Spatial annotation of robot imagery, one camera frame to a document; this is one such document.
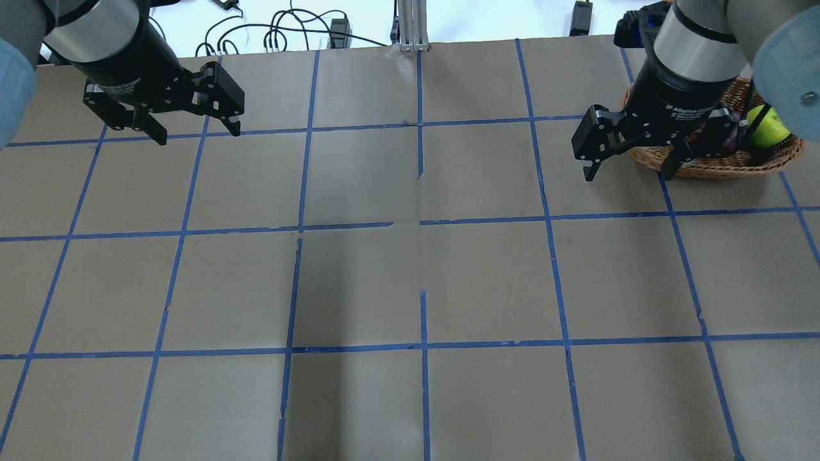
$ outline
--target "wicker basket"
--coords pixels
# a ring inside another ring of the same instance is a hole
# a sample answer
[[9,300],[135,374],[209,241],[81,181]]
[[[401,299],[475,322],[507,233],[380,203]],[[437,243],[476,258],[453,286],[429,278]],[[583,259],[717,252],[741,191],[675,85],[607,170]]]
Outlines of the wicker basket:
[[[626,105],[629,93],[632,88],[626,90],[621,101],[621,106]],[[723,95],[723,101],[731,107],[733,112],[742,112],[746,94],[749,91],[749,79],[738,78]],[[757,91],[752,95],[751,107],[763,104],[763,99]],[[796,161],[803,152],[804,141],[789,135],[779,144],[767,150],[765,157],[767,161],[756,167],[749,165],[751,154],[739,150],[736,153],[725,157],[696,158],[695,161],[677,173],[679,177],[706,178],[706,179],[726,179],[742,178],[747,176],[767,175],[780,171]],[[629,156],[641,165],[660,171],[663,159],[670,153],[672,147],[665,148],[633,148],[629,151]]]

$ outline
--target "grid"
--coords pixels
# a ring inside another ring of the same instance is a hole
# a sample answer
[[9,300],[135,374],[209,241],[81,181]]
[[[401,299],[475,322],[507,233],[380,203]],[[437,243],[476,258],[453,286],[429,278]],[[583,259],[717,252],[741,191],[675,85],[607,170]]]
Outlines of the grid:
[[[340,353],[363,353],[375,351],[390,351],[390,350],[405,350],[417,349],[421,351],[421,383],[422,383],[422,400],[423,407],[423,440],[424,440],[424,459],[432,459],[431,455],[431,409],[430,409],[430,383],[429,383],[429,364],[428,353],[433,349],[474,349],[474,348],[526,348],[526,347],[549,347],[561,348],[563,347],[565,354],[565,362],[567,369],[567,388],[570,395],[572,416],[574,419],[576,443],[580,459],[586,460],[585,439],[582,430],[583,422],[581,420],[581,411],[579,408],[579,395],[576,391],[576,378],[573,367],[572,347],[576,345],[637,345],[637,344],[660,344],[660,343],[702,343],[705,347],[709,366],[713,374],[714,385],[717,389],[717,395],[720,401],[722,414],[726,423],[727,431],[731,439],[731,447],[737,459],[742,460],[744,456],[741,452],[741,446],[736,436],[734,424],[731,417],[727,397],[723,391],[720,371],[718,370],[717,361],[714,357],[713,344],[724,341],[751,341],[751,340],[795,340],[795,339],[817,339],[820,338],[820,331],[803,331],[790,333],[755,333],[755,334],[724,334],[724,335],[710,335],[706,325],[706,321],[702,317],[698,291],[695,286],[695,279],[692,275],[689,259],[686,253],[686,247],[681,237],[681,230],[678,226],[678,217],[688,216],[718,216],[731,214],[759,214],[759,213],[794,213],[804,232],[806,242],[809,246],[814,260],[820,267],[820,254],[818,254],[818,247],[815,243],[809,225],[805,219],[806,212],[820,211],[820,207],[803,207],[800,206],[795,194],[792,192],[789,181],[783,173],[780,173],[780,180],[785,189],[791,207],[781,208],[742,208],[733,210],[676,210],[672,205],[669,190],[665,182],[658,176],[658,183],[660,191],[663,195],[663,200],[666,204],[666,211],[657,212],[618,212],[618,213],[586,213],[586,214],[566,214],[553,215],[550,212],[549,201],[544,187],[544,175],[541,165],[541,156],[539,149],[539,139],[536,134],[536,122],[539,121],[559,121],[559,120],[580,120],[582,115],[566,115],[566,116],[535,116],[531,95],[530,83],[527,78],[527,69],[524,60],[524,53],[522,51],[521,42],[515,41],[517,50],[517,60],[520,65],[521,78],[525,91],[527,117],[503,118],[503,119],[482,119],[482,120],[460,120],[460,121],[425,121],[423,116],[423,88],[422,88],[422,56],[417,55],[417,113],[418,118],[415,122],[405,122],[402,124],[385,124],[385,125],[367,125],[367,126],[335,126],[335,127],[314,127],[313,117],[314,108],[316,105],[317,93],[317,75],[319,72],[319,62],[322,52],[316,52],[312,67],[312,84],[310,93],[310,106],[307,118],[307,126],[299,129],[281,129],[281,130],[252,130],[243,133],[244,136],[253,135],[270,135],[283,133],[304,133],[306,135],[305,149],[303,155],[303,173],[301,178],[301,188],[299,195],[298,207],[298,224],[296,226],[282,226],[276,228],[220,228],[220,229],[205,229],[205,230],[189,230],[188,221],[191,210],[191,204],[194,198],[194,191],[196,187],[198,169],[200,160],[203,154],[203,146],[211,137],[221,137],[228,135],[227,133],[208,132],[208,122],[206,118],[203,123],[201,133],[170,135],[169,139],[184,139],[194,138],[198,139],[198,148],[196,158],[194,160],[194,168],[191,173],[189,189],[187,194],[187,202],[184,209],[184,217],[182,226],[179,230],[164,230],[164,231],[145,231],[145,232],[118,232],[118,233],[75,233],[78,218],[80,216],[80,209],[83,206],[86,193],[89,188],[89,183],[94,174],[94,169],[97,164],[100,149],[105,143],[129,142],[134,140],[142,140],[144,137],[131,138],[107,138],[106,130],[103,128],[102,133],[98,139],[70,139],[63,141],[34,141],[12,144],[10,147],[22,146],[44,146],[44,145],[60,145],[60,144],[95,144],[93,158],[90,163],[87,176],[85,177],[84,186],[80,194],[79,202],[76,205],[71,226],[65,235],[29,235],[29,236],[0,236],[0,242],[21,242],[21,241],[42,241],[42,240],[58,240],[64,241],[57,267],[54,271],[51,284],[49,286],[48,295],[40,314],[39,321],[34,333],[34,337],[30,343],[29,351],[26,354],[4,354],[0,355],[0,360],[22,361],[24,363],[20,379],[16,387],[16,391],[9,408],[5,424],[0,435],[0,450],[5,444],[8,432],[14,422],[14,416],[17,403],[20,399],[21,392],[25,388],[26,377],[30,368],[30,364],[35,360],[41,359],[63,359],[63,358],[130,358],[142,357],[150,358],[151,369],[148,378],[148,384],[145,391],[143,407],[139,420],[139,430],[136,435],[134,443],[133,459],[139,458],[142,439],[144,434],[145,423],[148,417],[148,412],[151,406],[151,398],[154,380],[157,375],[157,366],[161,358],[169,357],[193,357],[193,356],[231,356],[231,355],[265,355],[276,354],[281,355],[285,359],[285,368],[283,373],[282,391],[280,398],[280,420],[277,442],[277,458],[282,459],[284,453],[285,443],[285,410],[288,405],[289,390],[290,390],[290,369],[292,358],[295,354],[340,354]],[[622,57],[625,65],[625,70],[630,81],[633,81],[631,68],[626,59],[626,54],[622,50]],[[482,218],[460,218],[460,219],[441,219],[441,220],[421,220],[420,226],[448,226],[448,225],[463,225],[463,224],[485,224],[498,222],[543,222],[545,225],[547,241],[549,242],[549,269],[553,274],[555,294],[558,302],[558,316],[560,319],[561,339],[558,340],[508,340],[508,341],[463,341],[463,342],[430,342],[427,339],[427,307],[426,307],[426,292],[421,291],[419,296],[419,312],[420,312],[420,337],[418,342],[412,343],[396,343],[396,344],[379,344],[379,345],[354,345],[354,346],[308,346],[295,347],[294,346],[294,323],[297,310],[297,298],[299,288],[300,266],[302,262],[303,239],[301,235],[308,232],[341,230],[341,229],[366,229],[366,228],[384,228],[390,227],[393,222],[361,222],[353,224],[329,224],[329,225],[306,225],[305,224],[305,199],[308,187],[308,169],[310,167],[310,154],[312,134],[323,131],[340,131],[340,130],[392,130],[401,129],[408,126],[416,126],[418,139],[418,177],[424,174],[424,128],[427,126],[455,126],[455,125],[484,125],[484,124],[505,124],[527,122],[531,132],[532,148],[535,153],[535,167],[538,175],[538,185],[540,190],[540,200],[543,208],[543,215],[539,216],[521,216],[521,217],[482,217]],[[677,250],[680,254],[681,263],[686,273],[686,282],[689,287],[692,302],[695,306],[695,315],[698,318],[700,334],[699,335],[680,335],[680,336],[656,336],[656,337],[622,337],[622,338],[573,338],[570,334],[567,325],[567,313],[564,308],[563,290],[561,284],[560,267],[558,255],[556,253],[556,244],[554,238],[553,222],[554,221],[573,221],[573,220],[606,220],[606,219],[641,219],[644,217],[668,217],[672,230],[675,235]],[[293,285],[290,301],[289,323],[287,330],[287,344],[285,347],[273,348],[256,348],[256,349],[186,349],[186,350],[168,350],[162,348],[163,338],[165,335],[166,321],[168,318],[168,307],[174,295],[175,283],[177,273],[180,267],[180,260],[183,254],[183,247],[186,236],[190,235],[217,235],[217,234],[234,234],[234,233],[273,233],[273,232],[296,232],[300,234],[297,239],[295,251],[295,264],[293,270]],[[49,304],[51,303],[54,290],[57,286],[57,281],[61,274],[63,263],[66,260],[71,242],[74,240],[95,240],[95,239],[129,239],[129,238],[145,238],[145,237],[176,237],[178,238],[177,250],[173,268],[171,270],[171,279],[168,283],[166,295],[166,309],[162,312],[162,319],[160,321],[159,331],[157,333],[156,345],[153,350],[128,350],[128,351],[97,351],[97,352],[76,352],[76,353],[39,353],[36,352],[37,344],[46,316],[48,315]]]

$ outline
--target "bolt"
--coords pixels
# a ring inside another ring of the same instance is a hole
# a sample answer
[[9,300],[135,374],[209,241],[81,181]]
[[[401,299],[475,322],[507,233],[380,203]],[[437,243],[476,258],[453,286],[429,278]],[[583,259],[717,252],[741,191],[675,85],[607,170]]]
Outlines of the bolt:
[[812,104],[815,103],[818,99],[818,94],[814,93],[813,91],[809,91],[808,93],[803,95],[803,104]]

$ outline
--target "green apple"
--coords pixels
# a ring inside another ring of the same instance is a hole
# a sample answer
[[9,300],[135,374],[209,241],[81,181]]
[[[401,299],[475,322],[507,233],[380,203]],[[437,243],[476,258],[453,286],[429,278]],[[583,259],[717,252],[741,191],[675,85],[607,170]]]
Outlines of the green apple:
[[[758,117],[763,106],[757,106],[749,111],[749,126],[752,126],[754,119]],[[760,122],[758,129],[749,139],[749,144],[756,148],[770,148],[779,144],[782,140],[791,134],[789,129],[783,126],[780,118],[774,112],[774,109],[769,109],[769,112]]]

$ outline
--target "white background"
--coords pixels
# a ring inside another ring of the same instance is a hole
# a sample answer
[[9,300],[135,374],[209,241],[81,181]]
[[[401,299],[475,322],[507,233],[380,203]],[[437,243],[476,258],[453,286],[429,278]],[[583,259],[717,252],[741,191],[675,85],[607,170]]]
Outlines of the white background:
[[[593,1],[591,34],[612,34],[615,24],[627,10],[636,10],[653,0]],[[382,43],[390,43],[393,18],[392,0],[294,0],[294,8],[317,14],[339,9],[348,13],[353,33]],[[427,0],[427,26],[431,42],[473,42],[534,37],[562,37],[569,34],[574,0]],[[248,23],[269,23],[273,13],[289,8],[288,0],[240,0],[244,19],[233,19],[217,26],[208,41],[216,46],[219,36],[233,26]],[[222,11],[211,0],[182,0],[169,7],[155,8],[153,18],[165,30],[166,38],[178,57],[191,57],[206,30],[220,19],[238,15],[236,10]],[[338,13],[326,16],[341,17]],[[282,26],[300,28],[291,17]],[[323,29],[319,21],[309,24]],[[229,35],[241,53],[265,52],[263,27],[245,28]],[[304,37],[299,32],[286,32],[289,50],[304,50]],[[326,48],[327,34],[310,34],[311,49]],[[373,46],[354,39],[353,47]]]

